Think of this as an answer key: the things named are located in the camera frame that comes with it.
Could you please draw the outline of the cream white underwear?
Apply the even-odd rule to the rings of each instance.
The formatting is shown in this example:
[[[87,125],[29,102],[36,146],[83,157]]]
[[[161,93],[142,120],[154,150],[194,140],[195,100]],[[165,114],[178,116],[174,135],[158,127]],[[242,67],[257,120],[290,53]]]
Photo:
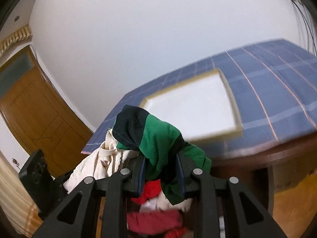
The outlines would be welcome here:
[[[138,155],[136,151],[120,149],[110,128],[102,144],[77,165],[63,187],[70,193],[86,177],[96,180],[110,177],[121,170],[127,160]]]

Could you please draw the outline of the dark red underwear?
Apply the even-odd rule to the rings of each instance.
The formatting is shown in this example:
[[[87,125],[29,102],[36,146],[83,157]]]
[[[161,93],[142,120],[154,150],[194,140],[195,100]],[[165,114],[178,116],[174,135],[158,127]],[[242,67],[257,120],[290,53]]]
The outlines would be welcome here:
[[[178,210],[129,212],[126,221],[129,231],[141,235],[158,235],[183,226],[183,218]]]

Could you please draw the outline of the green and navy underwear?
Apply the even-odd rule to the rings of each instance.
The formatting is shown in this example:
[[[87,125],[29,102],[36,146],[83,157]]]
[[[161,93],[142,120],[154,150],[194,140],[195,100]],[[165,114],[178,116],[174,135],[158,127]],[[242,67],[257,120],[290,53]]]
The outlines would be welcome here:
[[[176,180],[178,152],[193,160],[197,168],[206,172],[211,169],[212,161],[202,149],[186,142],[176,127],[140,107],[125,105],[116,116],[112,134],[119,149],[144,155],[148,161],[146,179],[159,179],[161,189],[172,205],[184,201]]]

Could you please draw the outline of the bright red underwear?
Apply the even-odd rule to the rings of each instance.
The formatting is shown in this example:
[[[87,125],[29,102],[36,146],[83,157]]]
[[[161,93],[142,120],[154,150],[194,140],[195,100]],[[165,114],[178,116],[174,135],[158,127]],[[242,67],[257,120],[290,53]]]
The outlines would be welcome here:
[[[131,201],[137,205],[142,205],[146,203],[148,200],[157,197],[161,189],[161,182],[160,180],[147,180],[143,187],[143,192],[138,198],[132,198]]]

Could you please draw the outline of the brown wooden door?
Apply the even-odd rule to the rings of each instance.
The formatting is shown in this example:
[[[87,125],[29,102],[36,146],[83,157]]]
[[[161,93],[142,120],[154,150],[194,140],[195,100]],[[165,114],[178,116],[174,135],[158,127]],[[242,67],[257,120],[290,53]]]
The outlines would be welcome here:
[[[1,116],[28,154],[44,153],[54,177],[85,157],[81,151],[92,131],[57,92],[30,46],[1,66]]]

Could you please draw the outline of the white tray with gold rim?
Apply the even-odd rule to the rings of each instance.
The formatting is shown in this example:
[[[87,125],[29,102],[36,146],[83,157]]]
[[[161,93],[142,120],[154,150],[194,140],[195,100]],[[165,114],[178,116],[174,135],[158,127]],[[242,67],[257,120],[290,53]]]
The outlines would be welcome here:
[[[145,97],[139,105],[195,145],[241,136],[240,111],[219,68]]]

